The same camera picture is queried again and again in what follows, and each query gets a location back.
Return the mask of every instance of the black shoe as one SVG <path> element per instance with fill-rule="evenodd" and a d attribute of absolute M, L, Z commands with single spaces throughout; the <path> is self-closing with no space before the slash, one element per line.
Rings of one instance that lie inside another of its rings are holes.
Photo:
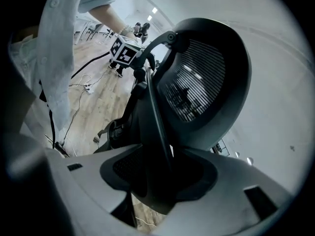
<path fill-rule="evenodd" d="M 123 74 L 122 73 L 119 73 L 117 70 L 116 70 L 116 74 L 119 76 L 119 77 L 123 77 Z"/>

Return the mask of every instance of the black pants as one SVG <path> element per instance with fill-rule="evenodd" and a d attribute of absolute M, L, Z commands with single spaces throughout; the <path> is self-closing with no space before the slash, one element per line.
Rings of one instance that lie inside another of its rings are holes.
<path fill-rule="evenodd" d="M 117 63 L 113 61 L 110 65 L 111 65 L 112 68 L 116 68 Z M 122 73 L 123 73 L 123 67 L 121 67 L 120 65 L 118 65 L 118 68 L 116 69 L 116 71 L 117 71 L 118 73 L 122 74 Z"/>

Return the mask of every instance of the power strip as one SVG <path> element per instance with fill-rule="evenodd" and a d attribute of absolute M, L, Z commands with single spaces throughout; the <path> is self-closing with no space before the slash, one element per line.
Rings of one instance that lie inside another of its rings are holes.
<path fill-rule="evenodd" d="M 84 85 L 84 89 L 86 90 L 88 94 L 92 94 L 94 92 L 92 87 L 88 85 Z"/>

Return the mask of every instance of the forearm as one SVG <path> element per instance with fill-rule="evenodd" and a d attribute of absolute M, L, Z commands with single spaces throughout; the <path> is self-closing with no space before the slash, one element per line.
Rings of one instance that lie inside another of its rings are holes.
<path fill-rule="evenodd" d="M 96 7 L 90 10 L 89 13 L 115 33 L 120 33 L 126 27 L 126 24 L 120 19 L 110 5 Z M 126 37 L 135 38 L 132 32 L 128 33 Z"/>

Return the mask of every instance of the bracelet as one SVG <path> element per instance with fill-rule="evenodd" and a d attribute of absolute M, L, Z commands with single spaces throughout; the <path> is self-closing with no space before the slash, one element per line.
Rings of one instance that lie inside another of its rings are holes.
<path fill-rule="evenodd" d="M 133 32 L 133 30 L 130 26 L 126 26 L 118 34 L 121 36 L 126 36 L 129 32 Z"/>

